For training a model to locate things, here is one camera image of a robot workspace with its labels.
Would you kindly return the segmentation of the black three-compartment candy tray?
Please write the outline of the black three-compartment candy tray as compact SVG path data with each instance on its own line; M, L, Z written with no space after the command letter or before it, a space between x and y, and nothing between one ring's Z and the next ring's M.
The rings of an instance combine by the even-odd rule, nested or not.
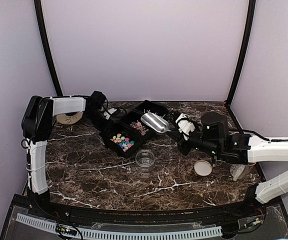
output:
M149 100L141 102L124 117L110 123L99 134L105 147L117 153L119 157L129 158L141 145L156 135L141 120L141 117L148 112L160 117L165 117L169 113L165 106L158 103Z

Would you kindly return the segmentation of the metal candy scoop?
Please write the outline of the metal candy scoop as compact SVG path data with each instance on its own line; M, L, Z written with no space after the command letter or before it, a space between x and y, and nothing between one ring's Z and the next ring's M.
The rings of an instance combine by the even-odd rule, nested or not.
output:
M158 134L165 134L170 130L170 124L155 113L147 112L141 116L140 120Z

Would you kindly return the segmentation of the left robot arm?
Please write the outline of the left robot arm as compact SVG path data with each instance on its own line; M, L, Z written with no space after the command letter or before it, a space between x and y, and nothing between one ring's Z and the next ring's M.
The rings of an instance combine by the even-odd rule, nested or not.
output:
M21 122L21 145L26 149L27 186L32 193L42 195L49 190L46 179L46 148L55 118L59 115L82 113L97 130L103 131L111 123L101 112L106 101L107 98L101 91L94 91L91 95L31 97Z

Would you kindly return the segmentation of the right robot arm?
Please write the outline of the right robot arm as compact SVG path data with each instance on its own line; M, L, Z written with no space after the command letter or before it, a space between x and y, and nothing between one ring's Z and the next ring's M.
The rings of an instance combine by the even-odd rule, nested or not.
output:
M209 155L213 161L221 160L234 165L249 165L260 162L288 162L288 137L267 138L244 130L230 134L227 117L217 112L202 115L195 123L183 113L174 120L181 134L180 143L190 150ZM288 170L278 176L248 188L246 201L239 205L239 213L250 217L259 208L259 203L288 193Z

